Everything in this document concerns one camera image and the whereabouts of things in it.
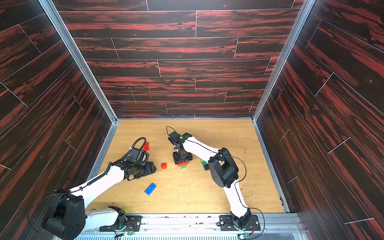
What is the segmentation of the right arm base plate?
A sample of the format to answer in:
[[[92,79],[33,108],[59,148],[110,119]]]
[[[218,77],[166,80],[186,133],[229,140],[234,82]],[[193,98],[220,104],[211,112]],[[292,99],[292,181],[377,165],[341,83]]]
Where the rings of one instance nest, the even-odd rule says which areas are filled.
[[[216,223],[221,231],[260,231],[261,226],[256,215],[252,215],[249,220],[246,220],[240,227],[235,225],[232,215],[220,215],[219,221]]]

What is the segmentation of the red long lego brick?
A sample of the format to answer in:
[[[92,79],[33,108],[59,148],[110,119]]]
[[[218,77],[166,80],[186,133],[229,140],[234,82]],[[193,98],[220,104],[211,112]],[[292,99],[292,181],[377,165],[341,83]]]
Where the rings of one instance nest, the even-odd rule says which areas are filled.
[[[185,166],[185,165],[187,165],[187,164],[188,164],[188,162],[179,163],[179,164],[178,164],[178,167]]]

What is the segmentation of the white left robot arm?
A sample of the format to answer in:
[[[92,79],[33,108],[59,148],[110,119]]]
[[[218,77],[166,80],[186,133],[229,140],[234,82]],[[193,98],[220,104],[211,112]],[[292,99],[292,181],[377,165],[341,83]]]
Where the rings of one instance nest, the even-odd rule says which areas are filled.
[[[129,224],[123,209],[108,206],[86,211],[87,206],[112,186],[129,180],[130,174],[139,179],[155,172],[153,162],[136,166],[122,161],[109,163],[107,169],[93,179],[68,191],[60,190],[50,198],[42,220],[43,230],[62,240],[74,240],[82,232],[96,228],[122,231]]]

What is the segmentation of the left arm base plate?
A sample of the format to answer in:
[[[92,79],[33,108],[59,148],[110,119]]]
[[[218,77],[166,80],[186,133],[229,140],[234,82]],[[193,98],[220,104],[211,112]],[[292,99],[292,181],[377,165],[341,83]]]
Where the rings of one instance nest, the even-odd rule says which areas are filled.
[[[138,232],[140,230],[142,216],[140,215],[125,215],[120,216],[114,224],[110,226],[102,226],[100,232],[122,233],[122,232]]]

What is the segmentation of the teal green long lego brick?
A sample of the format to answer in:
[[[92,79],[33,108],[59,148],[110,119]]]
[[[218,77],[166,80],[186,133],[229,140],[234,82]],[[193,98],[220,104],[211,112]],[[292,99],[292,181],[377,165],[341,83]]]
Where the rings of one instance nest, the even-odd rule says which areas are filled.
[[[201,160],[201,163],[202,163],[203,168],[204,168],[204,165],[208,165],[208,163],[205,162],[204,160]]]

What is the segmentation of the red lego brick behind arm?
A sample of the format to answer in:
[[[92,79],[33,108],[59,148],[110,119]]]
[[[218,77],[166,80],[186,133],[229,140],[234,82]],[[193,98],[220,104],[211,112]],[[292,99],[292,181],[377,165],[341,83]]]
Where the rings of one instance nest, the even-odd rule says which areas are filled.
[[[143,150],[144,151],[149,151],[149,143],[148,142],[145,143],[145,145],[143,147]]]

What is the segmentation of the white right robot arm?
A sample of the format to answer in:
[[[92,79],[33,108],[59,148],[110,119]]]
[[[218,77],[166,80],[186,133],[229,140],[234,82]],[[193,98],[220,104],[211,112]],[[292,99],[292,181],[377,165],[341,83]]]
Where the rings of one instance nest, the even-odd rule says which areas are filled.
[[[224,190],[228,198],[234,225],[237,229],[244,230],[252,213],[242,196],[239,186],[239,168],[230,152],[226,148],[210,147],[188,133],[179,135],[173,132],[168,139],[180,157],[192,154],[208,163],[213,181]]]

